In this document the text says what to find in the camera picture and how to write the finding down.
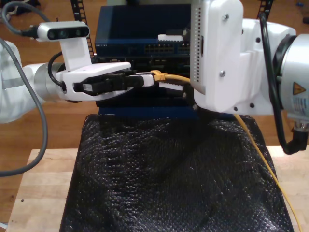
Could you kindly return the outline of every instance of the black connector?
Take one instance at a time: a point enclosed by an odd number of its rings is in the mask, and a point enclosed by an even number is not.
[[[21,31],[21,35],[22,36],[27,36],[27,37],[31,37],[34,39],[38,39],[38,28],[39,26],[33,26],[27,30],[22,30]]]
[[[91,96],[103,93],[127,90],[144,85],[142,76],[126,76],[124,73],[112,73],[97,77],[90,77],[83,82],[74,83],[75,92],[83,92]]]

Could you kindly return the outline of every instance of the wooden floor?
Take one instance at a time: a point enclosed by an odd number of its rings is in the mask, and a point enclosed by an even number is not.
[[[269,146],[278,179],[290,199],[304,232],[309,232],[309,148],[288,156]],[[32,150],[29,162],[38,150]],[[23,175],[7,232],[58,232],[77,149],[48,149],[41,162]],[[291,222],[297,223],[289,207]]]
[[[52,20],[73,20],[69,0],[40,0],[42,10]],[[104,0],[84,0],[85,13],[94,42],[100,6]],[[256,18],[260,2],[242,0],[245,18]],[[302,24],[302,15],[295,6],[294,0],[276,0],[269,21],[293,27],[297,33],[309,33],[309,26]],[[12,24],[18,28],[27,28],[41,22],[35,14],[28,13],[13,17]],[[19,49],[23,66],[32,63],[47,62],[51,56],[60,51],[58,43],[39,43],[28,38],[12,35],[0,24],[0,37],[13,42]],[[44,110],[49,126],[48,148],[77,148],[81,135],[81,127],[88,114],[97,113],[94,102],[78,104],[62,102],[46,103]],[[274,120],[271,116],[256,117],[267,145],[278,145]],[[291,125],[285,123],[287,139]],[[33,110],[21,119],[0,124],[0,170],[15,169],[26,164],[32,149],[39,148],[42,142],[41,121],[37,110]],[[22,176],[0,178],[0,222],[8,222],[16,198]]]

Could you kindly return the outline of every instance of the black cloth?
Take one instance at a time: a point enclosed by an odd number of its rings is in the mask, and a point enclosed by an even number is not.
[[[269,165],[262,134],[244,117]],[[293,231],[280,190],[235,121],[89,116],[61,232]]]

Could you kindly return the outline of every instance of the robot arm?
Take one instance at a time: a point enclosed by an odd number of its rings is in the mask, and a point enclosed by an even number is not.
[[[309,35],[296,37],[292,28],[266,24],[263,17],[260,21],[243,19],[239,0],[192,0],[190,82],[194,101],[202,109],[220,113],[274,114],[281,146],[292,154],[307,145],[309,99],[305,77]],[[61,71],[57,63],[23,68],[40,103],[54,96],[69,101],[100,101],[160,80],[151,73],[132,73],[128,62],[92,64],[86,41],[89,28],[83,22],[47,22],[26,31],[10,30],[38,41],[61,44],[65,70]],[[16,47],[10,47],[20,63]],[[14,83],[7,80],[18,80],[20,75],[13,71],[13,62],[2,47],[0,55],[0,120],[8,122],[35,104],[23,84],[7,87],[6,83]],[[288,144],[281,109],[296,120],[294,137]]]

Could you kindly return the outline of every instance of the warning label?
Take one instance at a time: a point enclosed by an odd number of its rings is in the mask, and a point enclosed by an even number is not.
[[[306,92],[306,89],[299,85],[298,83],[294,82],[293,84],[293,95],[297,95],[300,93]]]

